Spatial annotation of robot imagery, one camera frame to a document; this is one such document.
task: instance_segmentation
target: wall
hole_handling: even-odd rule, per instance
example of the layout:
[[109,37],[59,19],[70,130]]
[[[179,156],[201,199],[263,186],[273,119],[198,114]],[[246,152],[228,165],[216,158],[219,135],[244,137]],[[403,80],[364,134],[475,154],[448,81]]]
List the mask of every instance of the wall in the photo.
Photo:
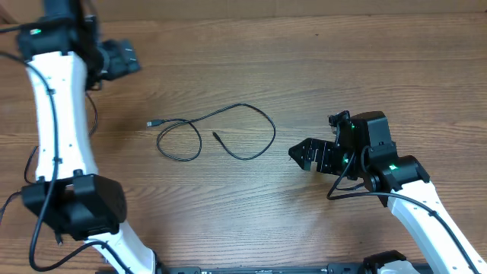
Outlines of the wall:
[[[92,0],[103,21],[338,14],[484,12],[487,0]],[[41,0],[0,0],[10,23],[35,21]]]

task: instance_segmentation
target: green led indicator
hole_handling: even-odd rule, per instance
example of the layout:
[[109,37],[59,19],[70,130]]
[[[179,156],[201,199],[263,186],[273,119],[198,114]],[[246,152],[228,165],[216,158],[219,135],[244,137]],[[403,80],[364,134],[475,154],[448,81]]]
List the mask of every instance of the green led indicator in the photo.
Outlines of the green led indicator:
[[30,35],[35,35],[35,34],[39,34],[41,33],[42,31],[40,29],[33,29],[33,30],[30,30]]

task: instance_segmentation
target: wooden surface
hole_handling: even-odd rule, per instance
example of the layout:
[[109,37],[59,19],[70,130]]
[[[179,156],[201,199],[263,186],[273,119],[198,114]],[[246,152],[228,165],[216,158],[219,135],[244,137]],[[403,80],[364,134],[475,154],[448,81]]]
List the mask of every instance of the wooden surface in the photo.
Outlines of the wooden surface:
[[[129,38],[143,71],[93,95],[100,128],[92,149],[100,174],[126,192],[128,220],[168,266],[312,266],[359,262],[397,249],[423,256],[376,198],[327,201],[335,177],[302,171],[288,149],[307,137],[331,139],[326,116],[382,110],[400,155],[430,173],[452,218],[487,257],[487,17],[485,14],[345,16],[252,21],[119,22],[110,38]],[[14,36],[0,47],[15,52]],[[24,70],[0,61],[0,200],[24,185],[37,143],[32,90]],[[188,163],[155,148],[156,118],[196,118],[203,150]],[[191,129],[167,136],[168,151],[197,149]],[[34,216],[15,200],[0,226],[0,272],[33,272],[27,262]],[[57,247],[42,230],[37,261],[54,263],[79,243]],[[89,250],[58,273],[103,266]]]
[[[91,0],[102,21],[484,12],[487,0]],[[40,0],[0,0],[12,20],[43,16]]]

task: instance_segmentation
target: wooden table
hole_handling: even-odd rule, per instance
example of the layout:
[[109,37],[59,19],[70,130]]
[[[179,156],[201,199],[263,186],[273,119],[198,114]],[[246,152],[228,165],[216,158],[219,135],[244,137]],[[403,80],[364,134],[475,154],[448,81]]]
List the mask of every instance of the wooden table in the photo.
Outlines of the wooden table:
[[[103,32],[129,38],[143,70],[93,93],[100,127],[91,146],[100,174],[123,185],[130,224],[168,266],[312,266],[392,249],[423,262],[378,199],[330,202],[335,177],[289,161],[288,149],[301,140],[332,139],[326,116],[340,110],[385,112],[399,154],[421,161],[487,258],[485,14],[136,21],[105,24]],[[2,35],[0,46],[15,53],[14,35]],[[3,202],[24,185],[37,128],[24,70],[2,60],[0,82]],[[247,108],[197,123],[203,150],[187,163],[162,156],[154,145],[160,129],[145,127],[238,102],[261,108],[277,126],[272,147],[252,161],[233,159],[212,136],[239,155],[260,151],[272,130]],[[185,127],[164,147],[189,156],[198,142]],[[0,272],[33,272],[27,253],[35,221],[20,199],[10,204],[0,226]],[[57,247],[44,227],[37,262],[54,263],[79,244]],[[55,272],[100,267],[88,250]]]

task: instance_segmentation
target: beige wall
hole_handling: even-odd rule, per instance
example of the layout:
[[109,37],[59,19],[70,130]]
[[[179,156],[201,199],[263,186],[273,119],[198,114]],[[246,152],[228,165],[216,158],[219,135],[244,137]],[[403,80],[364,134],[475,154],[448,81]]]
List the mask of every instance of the beige wall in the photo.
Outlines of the beige wall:
[[[337,14],[484,12],[487,0],[92,0],[102,21],[265,18]],[[0,0],[13,20],[42,14],[41,0]]]

